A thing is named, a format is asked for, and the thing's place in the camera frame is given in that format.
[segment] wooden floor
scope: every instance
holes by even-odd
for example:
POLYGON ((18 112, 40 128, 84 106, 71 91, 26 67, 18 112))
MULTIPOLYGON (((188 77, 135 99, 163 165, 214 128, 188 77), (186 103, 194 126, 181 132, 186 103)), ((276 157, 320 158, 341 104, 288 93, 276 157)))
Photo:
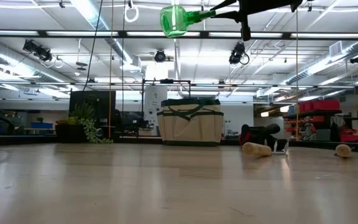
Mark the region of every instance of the wooden floor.
POLYGON ((290 148, 0 147, 0 223, 358 223, 358 153, 290 148))

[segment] plant pot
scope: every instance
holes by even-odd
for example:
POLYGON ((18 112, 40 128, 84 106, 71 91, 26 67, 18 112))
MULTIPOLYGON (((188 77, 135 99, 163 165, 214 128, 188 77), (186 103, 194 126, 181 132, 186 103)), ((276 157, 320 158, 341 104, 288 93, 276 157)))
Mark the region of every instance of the plant pot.
POLYGON ((80 124, 58 124, 55 126, 56 135, 62 143, 83 143, 87 142, 84 133, 84 126, 80 124))
POLYGON ((53 123, 44 123, 44 122, 31 122, 31 128, 45 128, 52 129, 53 123))

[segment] gymnastic ring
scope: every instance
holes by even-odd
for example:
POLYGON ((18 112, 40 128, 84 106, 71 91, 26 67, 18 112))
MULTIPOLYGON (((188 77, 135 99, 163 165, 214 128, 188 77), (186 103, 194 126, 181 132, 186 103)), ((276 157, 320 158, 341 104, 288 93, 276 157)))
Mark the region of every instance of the gymnastic ring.
POLYGON ((137 20, 137 18, 139 17, 139 9, 136 6, 132 6, 132 7, 125 7, 125 21, 127 22, 135 22, 137 20), (136 14, 135 17, 133 17, 132 19, 129 19, 127 16, 127 11, 130 9, 135 9, 136 14))

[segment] bag handle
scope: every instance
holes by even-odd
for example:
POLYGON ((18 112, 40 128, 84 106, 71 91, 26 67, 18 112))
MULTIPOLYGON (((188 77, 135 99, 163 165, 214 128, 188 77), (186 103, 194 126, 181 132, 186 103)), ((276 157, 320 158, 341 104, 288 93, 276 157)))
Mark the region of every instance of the bag handle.
POLYGON ((175 115, 175 116, 179 116, 183 119, 186 119, 186 120, 190 120, 189 117, 186 117, 188 115, 191 115, 197 111, 199 111, 200 109, 203 108, 203 106, 205 105, 205 103, 203 101, 200 102, 200 104, 195 107, 194 109, 191 109, 191 110, 188 110, 188 111, 184 111, 184 112, 180 112, 180 111, 175 111, 174 109, 171 108, 171 106, 168 106, 168 109, 175 115))

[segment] wooden cylinder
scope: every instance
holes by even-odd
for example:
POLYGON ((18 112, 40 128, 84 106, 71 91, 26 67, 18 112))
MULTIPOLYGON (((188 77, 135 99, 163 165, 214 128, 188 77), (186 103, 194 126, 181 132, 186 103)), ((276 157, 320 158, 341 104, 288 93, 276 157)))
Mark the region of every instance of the wooden cylinder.
POLYGON ((336 146, 336 154, 341 156, 341 157, 349 157, 351 155, 352 149, 345 145, 345 144, 340 144, 338 146, 336 146))
POLYGON ((247 142, 242 146, 242 151, 247 155, 271 156, 272 149, 256 143, 247 142))

